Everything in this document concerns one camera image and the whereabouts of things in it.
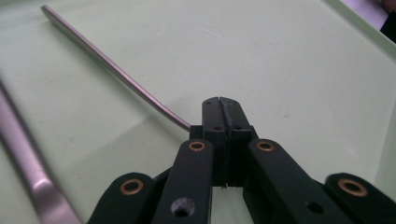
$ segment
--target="screw hole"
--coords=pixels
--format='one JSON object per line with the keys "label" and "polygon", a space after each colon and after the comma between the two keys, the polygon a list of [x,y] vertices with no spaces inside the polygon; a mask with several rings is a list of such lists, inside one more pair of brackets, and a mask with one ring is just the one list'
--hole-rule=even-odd
{"label": "screw hole", "polygon": [[120,191],[124,195],[138,193],[143,188],[143,181],[139,179],[130,179],[122,183]]}
{"label": "screw hole", "polygon": [[171,211],[175,217],[190,217],[195,211],[195,202],[189,198],[174,200]]}
{"label": "screw hole", "polygon": [[265,141],[260,141],[260,142],[258,142],[257,145],[256,145],[256,147],[257,147],[258,149],[260,149],[260,150],[263,150],[263,151],[272,151],[272,150],[274,150],[274,146],[271,145],[271,144],[268,143],[268,142],[265,142]]}
{"label": "screw hole", "polygon": [[201,151],[205,149],[205,144],[202,142],[191,142],[189,148],[193,151]]}
{"label": "screw hole", "polygon": [[341,178],[338,180],[338,187],[348,194],[352,194],[357,197],[364,197],[368,194],[367,188],[365,188],[361,183],[351,180]]}
{"label": "screw hole", "polygon": [[320,204],[318,204],[318,203],[308,202],[306,204],[306,207],[313,213],[316,213],[316,214],[324,213],[323,207]]}

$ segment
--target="table surface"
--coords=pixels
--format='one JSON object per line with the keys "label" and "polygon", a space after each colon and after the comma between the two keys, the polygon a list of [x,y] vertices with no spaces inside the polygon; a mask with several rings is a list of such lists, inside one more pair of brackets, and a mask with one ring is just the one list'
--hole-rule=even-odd
{"label": "table surface", "polygon": [[[170,167],[188,133],[53,27],[42,5],[189,123],[201,123],[203,100],[229,97],[316,180],[348,172],[375,182],[396,47],[341,5],[285,2],[0,3],[1,78],[84,222],[116,177]],[[38,223],[3,148],[0,168],[1,222]],[[252,223],[241,189],[214,188],[212,223]]]}

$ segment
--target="bent metal rod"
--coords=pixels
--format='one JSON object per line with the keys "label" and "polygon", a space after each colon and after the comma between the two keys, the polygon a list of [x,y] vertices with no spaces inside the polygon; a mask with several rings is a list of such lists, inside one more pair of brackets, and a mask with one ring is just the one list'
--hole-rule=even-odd
{"label": "bent metal rod", "polygon": [[73,26],[71,26],[65,19],[58,15],[52,8],[48,6],[43,6],[41,8],[47,18],[64,32],[68,37],[70,37],[74,42],[80,45],[90,56],[96,59],[101,65],[103,65],[110,73],[112,73],[116,78],[123,82],[128,88],[138,94],[147,103],[152,105],[156,110],[166,116],[168,119],[173,121],[180,128],[190,130],[190,124],[185,120],[181,119],[165,105],[161,104],[154,96],[152,96],[148,91],[146,91],[139,83],[133,80],[126,72],[119,68],[113,61],[111,61],[101,50],[99,50],[93,43],[91,43],[85,36],[83,36],[79,31],[77,31]]}
{"label": "bent metal rod", "polygon": [[70,203],[51,179],[33,137],[29,134],[1,80],[0,139],[21,173],[41,223],[81,223]]}

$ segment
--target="metal rod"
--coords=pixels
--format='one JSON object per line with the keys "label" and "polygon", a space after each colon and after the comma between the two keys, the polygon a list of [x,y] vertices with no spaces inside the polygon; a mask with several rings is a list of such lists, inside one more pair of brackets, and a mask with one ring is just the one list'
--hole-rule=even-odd
{"label": "metal rod", "polygon": [[161,104],[154,96],[140,86],[128,74],[120,69],[113,61],[111,61],[102,51],[100,51],[94,44],[85,38],[79,31],[72,27],[66,20],[59,16],[52,8],[43,6],[41,8],[47,18],[62,32],[69,36],[73,41],[79,44],[86,52],[88,52],[94,59],[110,71],[115,77],[122,81],[127,87],[133,90],[136,94],[142,97],[146,102],[152,105],[160,113],[173,121],[182,129],[189,131],[190,124],[178,117],[166,106]]}
{"label": "metal rod", "polygon": [[50,178],[36,144],[0,81],[0,138],[19,168],[43,224],[81,223],[62,192]]}

